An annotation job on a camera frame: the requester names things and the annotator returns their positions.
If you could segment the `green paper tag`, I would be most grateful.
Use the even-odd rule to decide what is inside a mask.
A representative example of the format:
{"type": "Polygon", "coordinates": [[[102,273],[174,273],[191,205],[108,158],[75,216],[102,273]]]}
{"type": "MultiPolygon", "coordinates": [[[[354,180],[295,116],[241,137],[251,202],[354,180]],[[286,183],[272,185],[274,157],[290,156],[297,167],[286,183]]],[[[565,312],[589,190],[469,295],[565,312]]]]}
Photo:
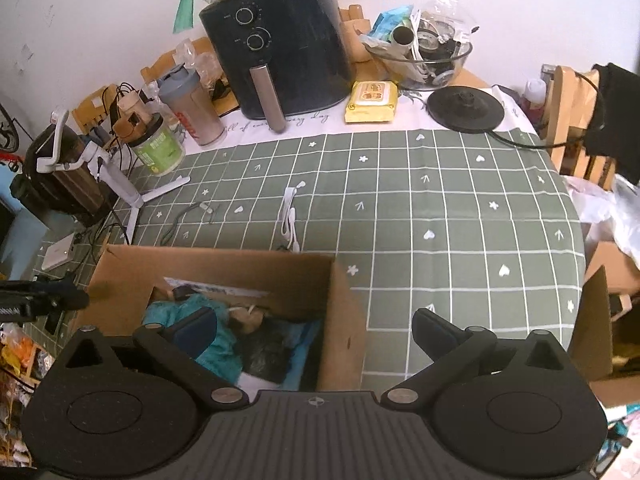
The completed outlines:
{"type": "Polygon", "coordinates": [[[186,32],[194,25],[194,0],[180,0],[176,11],[172,33],[186,32]]]}

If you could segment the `white tripod phone stand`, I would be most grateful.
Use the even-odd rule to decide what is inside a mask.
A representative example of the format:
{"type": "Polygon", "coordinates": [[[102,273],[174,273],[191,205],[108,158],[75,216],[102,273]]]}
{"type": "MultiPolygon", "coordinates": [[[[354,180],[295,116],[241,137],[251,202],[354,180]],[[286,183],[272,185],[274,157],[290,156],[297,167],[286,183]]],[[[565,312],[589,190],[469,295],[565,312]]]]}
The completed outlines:
{"type": "Polygon", "coordinates": [[[140,210],[146,203],[163,196],[183,185],[187,185],[190,177],[176,177],[175,180],[156,188],[151,192],[141,194],[131,181],[112,162],[111,155],[100,148],[98,144],[89,140],[76,162],[60,162],[62,151],[63,130],[67,122],[69,110],[56,108],[51,114],[54,125],[52,155],[37,158],[37,171],[40,174],[52,174],[55,171],[72,171],[83,164],[88,166],[90,174],[96,182],[104,182],[124,202],[130,206],[130,214],[126,229],[122,229],[128,245],[134,240],[134,230],[137,226],[140,210]]]}

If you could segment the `wooden chair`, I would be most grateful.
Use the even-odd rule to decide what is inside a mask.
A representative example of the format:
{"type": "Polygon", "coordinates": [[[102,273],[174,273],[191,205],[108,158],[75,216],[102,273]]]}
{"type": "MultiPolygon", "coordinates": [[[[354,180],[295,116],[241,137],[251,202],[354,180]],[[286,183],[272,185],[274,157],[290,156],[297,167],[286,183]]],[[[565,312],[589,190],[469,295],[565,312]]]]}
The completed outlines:
{"type": "Polygon", "coordinates": [[[584,142],[597,104],[598,84],[596,70],[579,73],[567,66],[556,66],[548,84],[540,135],[559,174],[588,180],[609,191],[615,160],[588,155],[584,142]]]}

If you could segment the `black cloth on chair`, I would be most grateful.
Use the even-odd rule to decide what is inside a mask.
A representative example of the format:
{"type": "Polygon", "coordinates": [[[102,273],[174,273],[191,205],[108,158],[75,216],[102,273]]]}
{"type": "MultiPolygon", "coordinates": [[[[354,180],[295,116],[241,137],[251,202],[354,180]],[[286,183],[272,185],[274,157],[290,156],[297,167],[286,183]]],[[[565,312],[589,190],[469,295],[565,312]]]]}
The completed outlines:
{"type": "Polygon", "coordinates": [[[590,156],[612,157],[616,172],[639,183],[639,76],[613,63],[592,66],[599,74],[599,94],[585,148],[590,156]]]}

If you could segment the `green label jar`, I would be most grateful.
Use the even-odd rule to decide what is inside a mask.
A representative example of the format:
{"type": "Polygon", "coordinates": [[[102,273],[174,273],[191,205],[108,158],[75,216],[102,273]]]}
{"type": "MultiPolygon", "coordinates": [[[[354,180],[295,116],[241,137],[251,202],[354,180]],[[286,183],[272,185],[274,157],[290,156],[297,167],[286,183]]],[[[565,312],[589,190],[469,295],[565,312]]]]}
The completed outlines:
{"type": "Polygon", "coordinates": [[[166,126],[160,113],[152,114],[149,122],[132,113],[119,118],[113,130],[156,176],[174,171],[184,159],[184,147],[166,126]]]}

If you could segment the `grey lid shaker bottle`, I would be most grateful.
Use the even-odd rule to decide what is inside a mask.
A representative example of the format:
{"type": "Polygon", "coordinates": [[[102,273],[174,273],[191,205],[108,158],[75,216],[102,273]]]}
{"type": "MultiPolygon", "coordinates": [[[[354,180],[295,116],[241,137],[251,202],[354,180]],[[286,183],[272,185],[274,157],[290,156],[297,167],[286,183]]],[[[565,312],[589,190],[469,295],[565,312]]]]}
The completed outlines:
{"type": "Polygon", "coordinates": [[[196,70],[176,65],[157,79],[158,97],[199,146],[216,142],[224,132],[208,92],[196,70]]]}

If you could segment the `teal mesh bath loofah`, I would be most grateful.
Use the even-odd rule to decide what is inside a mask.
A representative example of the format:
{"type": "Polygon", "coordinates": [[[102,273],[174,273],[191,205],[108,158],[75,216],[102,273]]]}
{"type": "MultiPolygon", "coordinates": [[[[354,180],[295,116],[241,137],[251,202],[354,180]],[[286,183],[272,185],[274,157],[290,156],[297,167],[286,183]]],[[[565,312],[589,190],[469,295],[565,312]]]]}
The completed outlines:
{"type": "Polygon", "coordinates": [[[167,328],[174,346],[206,370],[235,384],[242,360],[235,351],[236,337],[227,326],[228,318],[225,304],[195,294],[179,302],[153,302],[145,310],[142,324],[167,328]]]}

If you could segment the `black round soft object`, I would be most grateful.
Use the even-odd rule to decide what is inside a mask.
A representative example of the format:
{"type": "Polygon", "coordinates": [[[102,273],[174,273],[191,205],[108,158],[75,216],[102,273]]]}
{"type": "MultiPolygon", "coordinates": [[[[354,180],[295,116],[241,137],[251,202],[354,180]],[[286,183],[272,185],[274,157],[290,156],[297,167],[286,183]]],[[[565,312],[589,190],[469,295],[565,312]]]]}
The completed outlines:
{"type": "Polygon", "coordinates": [[[264,318],[257,330],[238,341],[243,372],[281,385],[302,330],[300,324],[264,318]]]}

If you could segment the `glass bowl with clutter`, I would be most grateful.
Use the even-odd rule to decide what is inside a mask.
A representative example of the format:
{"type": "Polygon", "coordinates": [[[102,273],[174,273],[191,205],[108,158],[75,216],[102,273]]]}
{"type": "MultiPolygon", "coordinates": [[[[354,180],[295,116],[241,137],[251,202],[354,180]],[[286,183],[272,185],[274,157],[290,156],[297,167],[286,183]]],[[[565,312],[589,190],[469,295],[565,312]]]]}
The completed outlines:
{"type": "Polygon", "coordinates": [[[458,76],[479,29],[458,0],[432,0],[378,14],[360,42],[400,88],[436,90],[458,76]]]}

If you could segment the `dark wooden container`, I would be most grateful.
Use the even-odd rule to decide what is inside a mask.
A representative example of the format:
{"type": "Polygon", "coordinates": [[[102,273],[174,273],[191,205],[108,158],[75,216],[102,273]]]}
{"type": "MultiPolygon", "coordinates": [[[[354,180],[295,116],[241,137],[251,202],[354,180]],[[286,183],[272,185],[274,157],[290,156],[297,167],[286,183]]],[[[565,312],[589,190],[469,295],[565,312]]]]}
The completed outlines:
{"type": "Polygon", "coordinates": [[[29,145],[20,183],[12,185],[12,194],[40,219],[53,210],[69,214],[90,228],[110,212],[115,194],[90,174],[85,162],[70,171],[37,171],[37,160],[52,156],[54,129],[54,125],[47,126],[29,145]]]}

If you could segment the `green grid tablecloth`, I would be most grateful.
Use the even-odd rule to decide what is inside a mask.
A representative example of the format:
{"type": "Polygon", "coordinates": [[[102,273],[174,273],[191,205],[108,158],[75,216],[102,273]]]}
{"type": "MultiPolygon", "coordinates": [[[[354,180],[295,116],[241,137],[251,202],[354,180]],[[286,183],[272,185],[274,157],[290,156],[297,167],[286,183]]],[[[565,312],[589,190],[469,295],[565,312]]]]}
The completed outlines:
{"type": "Polygon", "coordinates": [[[295,192],[304,252],[335,256],[367,317],[362,383],[381,390],[427,362],[416,310],[506,338],[572,338],[584,245],[548,155],[529,135],[445,130],[318,134],[186,156],[191,181],[140,214],[134,241],[281,249],[284,192],[295,192]]]}

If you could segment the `black air fryer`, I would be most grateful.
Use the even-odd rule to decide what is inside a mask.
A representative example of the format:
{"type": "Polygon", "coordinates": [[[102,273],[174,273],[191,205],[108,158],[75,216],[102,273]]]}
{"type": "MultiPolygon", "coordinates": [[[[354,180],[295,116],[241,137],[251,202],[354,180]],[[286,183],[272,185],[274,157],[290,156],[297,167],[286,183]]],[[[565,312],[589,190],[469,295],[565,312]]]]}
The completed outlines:
{"type": "Polygon", "coordinates": [[[349,95],[354,72],[336,0],[221,0],[200,20],[241,112],[272,131],[349,95]]]}

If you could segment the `brown cardboard box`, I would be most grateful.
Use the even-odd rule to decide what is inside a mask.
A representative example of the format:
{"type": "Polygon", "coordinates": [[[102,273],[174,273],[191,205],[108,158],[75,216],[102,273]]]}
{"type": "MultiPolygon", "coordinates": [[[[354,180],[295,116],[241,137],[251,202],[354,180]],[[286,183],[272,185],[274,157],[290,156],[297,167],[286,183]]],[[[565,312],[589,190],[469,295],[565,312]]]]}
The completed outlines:
{"type": "Polygon", "coordinates": [[[306,252],[110,245],[92,274],[89,304],[70,323],[107,336],[137,328],[149,304],[186,287],[230,311],[244,330],[278,318],[323,326],[317,387],[356,390],[366,353],[366,317],[341,263],[306,252]]]}

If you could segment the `open cardboard box on floor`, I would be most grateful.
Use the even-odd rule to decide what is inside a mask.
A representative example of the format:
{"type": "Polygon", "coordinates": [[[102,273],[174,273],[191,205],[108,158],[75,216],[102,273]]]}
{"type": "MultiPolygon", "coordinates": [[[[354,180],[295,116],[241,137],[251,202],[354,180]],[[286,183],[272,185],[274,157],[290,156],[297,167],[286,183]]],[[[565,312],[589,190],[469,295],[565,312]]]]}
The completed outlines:
{"type": "Polygon", "coordinates": [[[588,263],[568,354],[608,408],[639,401],[639,269],[612,242],[588,263]]]}

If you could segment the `white plastic bags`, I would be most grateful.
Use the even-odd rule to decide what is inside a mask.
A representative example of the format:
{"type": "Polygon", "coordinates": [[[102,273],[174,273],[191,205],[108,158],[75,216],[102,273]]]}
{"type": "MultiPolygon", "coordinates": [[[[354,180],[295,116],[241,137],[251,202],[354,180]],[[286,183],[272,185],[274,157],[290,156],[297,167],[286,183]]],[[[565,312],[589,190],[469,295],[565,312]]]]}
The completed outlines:
{"type": "Polygon", "coordinates": [[[578,177],[563,179],[582,226],[587,261],[598,243],[612,242],[639,266],[638,185],[619,174],[611,191],[578,177]]]}

